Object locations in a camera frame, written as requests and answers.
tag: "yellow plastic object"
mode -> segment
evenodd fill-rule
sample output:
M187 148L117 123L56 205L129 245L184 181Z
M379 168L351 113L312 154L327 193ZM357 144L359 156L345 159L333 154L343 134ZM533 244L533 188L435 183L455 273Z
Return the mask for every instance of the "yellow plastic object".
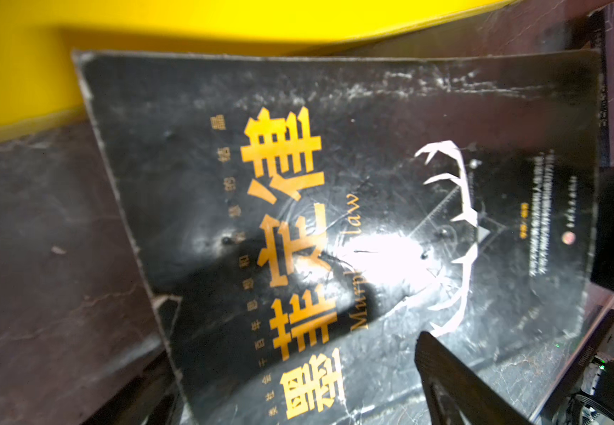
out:
M80 110L74 47L294 55L511 1L0 0L0 126Z

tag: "black book cover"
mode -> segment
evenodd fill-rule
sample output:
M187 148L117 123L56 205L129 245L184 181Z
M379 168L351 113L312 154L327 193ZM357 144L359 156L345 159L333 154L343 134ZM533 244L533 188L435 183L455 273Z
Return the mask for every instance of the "black book cover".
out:
M201 424L335 424L580 328L596 52L455 60L80 52Z

